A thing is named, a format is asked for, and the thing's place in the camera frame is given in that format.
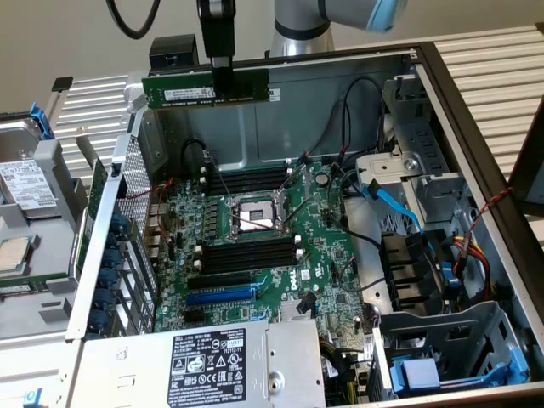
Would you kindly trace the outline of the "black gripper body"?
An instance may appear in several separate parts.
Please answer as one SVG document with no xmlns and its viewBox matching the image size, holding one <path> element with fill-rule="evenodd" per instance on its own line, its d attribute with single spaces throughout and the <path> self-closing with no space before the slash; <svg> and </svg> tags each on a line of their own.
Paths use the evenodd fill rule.
<svg viewBox="0 0 544 408">
<path fill-rule="evenodd" d="M 235 0 L 198 0 L 197 9 L 201 20 L 230 20 L 236 15 Z"/>
</svg>

